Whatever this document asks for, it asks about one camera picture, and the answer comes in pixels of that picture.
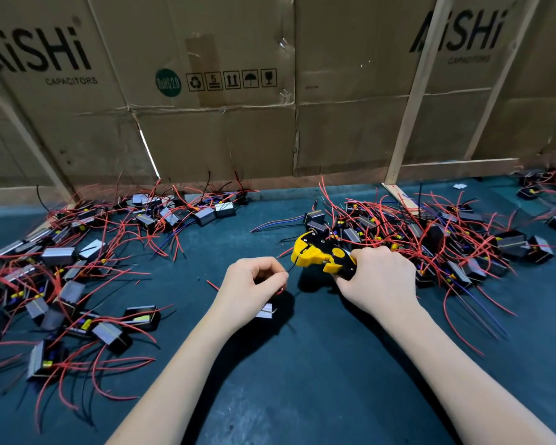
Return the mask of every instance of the vertical wooden post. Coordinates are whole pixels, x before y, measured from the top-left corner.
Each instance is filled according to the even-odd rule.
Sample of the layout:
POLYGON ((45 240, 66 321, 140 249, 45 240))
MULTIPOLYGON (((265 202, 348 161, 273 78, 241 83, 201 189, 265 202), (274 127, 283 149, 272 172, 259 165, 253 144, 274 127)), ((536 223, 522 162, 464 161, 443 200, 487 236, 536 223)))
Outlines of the vertical wooden post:
POLYGON ((513 65, 513 61, 517 56, 517 51, 519 51, 519 47, 523 42, 523 37, 529 27, 529 23, 534 16, 535 9, 537 9, 540 0, 528 0, 528 5, 525 8, 525 16, 523 17, 523 21, 519 27, 519 31, 517 32, 517 36, 512 44, 510 44, 511 51, 509 53, 509 57, 507 58, 506 62, 504 63, 504 67, 500 72, 498 79, 495 82, 495 85, 492 87, 490 91, 490 97, 488 98, 488 102, 484 107, 484 112, 482 113, 482 118, 480 119, 480 123, 475 128, 474 135, 471 137, 470 144, 467 147, 467 150, 464 155, 464 161, 469 161, 471 157, 474 155, 474 151, 478 146, 478 142, 482 137, 482 133, 484 132, 484 128, 488 123, 488 119, 490 118, 490 114, 492 113, 492 109, 496 104, 496 100, 500 95, 500 90, 504 85, 504 81, 506 80, 507 75, 509 74, 509 70, 513 65))
POLYGON ((385 184, 395 184, 397 181, 452 5, 453 0, 436 0, 435 10, 430 20, 430 26, 426 34, 420 60, 418 61, 414 82, 412 83, 412 89, 406 104, 406 111, 404 111, 404 117, 401 120, 400 130, 395 141, 395 148, 391 154, 391 161, 385 176, 385 184))
POLYGON ((21 108, 10 95, 8 89, 0 79, 0 108, 4 111, 7 118, 14 125, 17 133, 23 142, 29 147, 33 155, 37 158, 45 173, 54 183, 58 192, 65 201, 69 201, 74 194, 74 189, 57 164, 54 162, 33 126, 29 123, 21 108))

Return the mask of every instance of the blue table surface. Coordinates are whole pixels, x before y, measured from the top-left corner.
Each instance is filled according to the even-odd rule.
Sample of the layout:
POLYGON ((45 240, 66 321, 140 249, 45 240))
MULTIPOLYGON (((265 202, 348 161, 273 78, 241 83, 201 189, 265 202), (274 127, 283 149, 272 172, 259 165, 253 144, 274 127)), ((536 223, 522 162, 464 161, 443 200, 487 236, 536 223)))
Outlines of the blue table surface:
MULTIPOLYGON (((510 215, 518 200, 510 179, 473 179, 462 199, 475 197, 476 212, 510 215)), ((455 201, 453 183, 429 183, 424 193, 455 201)), ((410 196, 416 184, 402 184, 410 196)), ((345 197, 374 200, 374 186, 330 187, 334 202, 345 197)), ((302 226, 250 234, 259 224, 300 215, 311 210, 319 189, 262 192, 257 200, 238 209, 234 217, 203 228, 196 225, 181 233, 187 259, 173 263, 152 257, 141 244, 129 243, 122 256, 137 263, 136 271, 149 276, 128 276, 98 291, 89 307, 100 314, 122 315, 128 306, 173 304, 154 333, 158 346, 139 341, 124 356, 152 356, 156 361, 139 370, 104 376, 101 385, 113 395, 141 395, 177 351, 212 303, 229 264, 240 257, 277 256, 292 246, 282 238, 304 231, 302 226)), ((515 225, 537 214, 525 205, 515 225)), ((45 215, 37 209, 0 209, 0 247, 24 235, 45 215)), ((541 222, 523 227, 556 247, 556 232, 541 222)), ((288 257, 283 258, 289 266, 288 257)), ((477 357, 452 333, 442 312, 445 291, 419 291, 420 303, 434 320, 484 370, 515 395, 556 432, 556 257, 535 266, 515 265, 518 276, 489 279, 487 293, 508 309, 512 317, 482 301, 502 322, 508 339, 496 340, 450 299, 449 315, 461 334, 485 353, 477 357)), ((97 282, 90 282, 89 288, 97 282)), ((316 269, 295 268, 289 291, 277 301, 276 319, 256 320, 234 336, 217 359, 188 427, 184 443, 216 444, 445 444, 457 436, 436 398, 390 337, 376 322, 345 303, 329 277, 316 269)), ((19 315, 6 340, 40 340, 34 325, 19 315)), ((3 346, 0 357, 28 352, 28 346, 3 346)), ((0 443, 70 445, 103 443, 135 402, 114 402, 92 390, 90 379, 83 401, 92 425, 59 401, 57 387, 50 388, 41 405, 43 432, 34 426, 35 389, 15 378, 24 366, 0 373, 0 443)), ((64 392, 80 403, 83 375, 70 375, 64 392)))

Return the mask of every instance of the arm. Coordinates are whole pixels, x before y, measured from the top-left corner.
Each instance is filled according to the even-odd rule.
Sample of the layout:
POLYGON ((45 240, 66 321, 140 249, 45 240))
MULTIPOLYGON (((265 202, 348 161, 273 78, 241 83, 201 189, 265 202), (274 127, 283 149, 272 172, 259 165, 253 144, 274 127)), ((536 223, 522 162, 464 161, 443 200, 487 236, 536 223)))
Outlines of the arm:
POLYGON ((356 275, 342 294, 371 314, 420 370, 463 442, 549 444, 556 435, 476 365, 415 297, 415 267, 386 247, 355 250, 356 275))
POLYGON ((240 259, 231 265, 206 315, 107 443, 180 443, 225 342, 286 286, 287 279, 273 257, 240 259), (255 284, 254 279, 265 281, 255 284))

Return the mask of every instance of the wire stripper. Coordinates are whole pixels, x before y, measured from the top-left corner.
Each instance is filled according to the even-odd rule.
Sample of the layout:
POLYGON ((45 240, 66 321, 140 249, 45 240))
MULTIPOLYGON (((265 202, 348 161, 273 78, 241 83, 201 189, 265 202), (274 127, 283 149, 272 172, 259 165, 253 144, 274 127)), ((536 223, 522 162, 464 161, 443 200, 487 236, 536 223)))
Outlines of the wire stripper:
POLYGON ((337 273, 350 279, 356 273, 356 260, 334 239, 322 239, 315 231, 308 231, 295 241, 290 260, 298 267, 323 264, 325 273, 337 273))

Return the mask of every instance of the yellow round button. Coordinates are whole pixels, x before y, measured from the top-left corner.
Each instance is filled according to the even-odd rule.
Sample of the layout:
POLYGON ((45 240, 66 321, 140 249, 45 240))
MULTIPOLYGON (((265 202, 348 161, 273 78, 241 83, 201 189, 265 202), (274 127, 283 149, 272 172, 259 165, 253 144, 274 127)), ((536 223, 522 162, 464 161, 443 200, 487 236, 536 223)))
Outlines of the yellow round button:
POLYGON ((342 250, 341 248, 332 248, 331 253, 335 257, 344 257, 345 256, 344 250, 342 250))

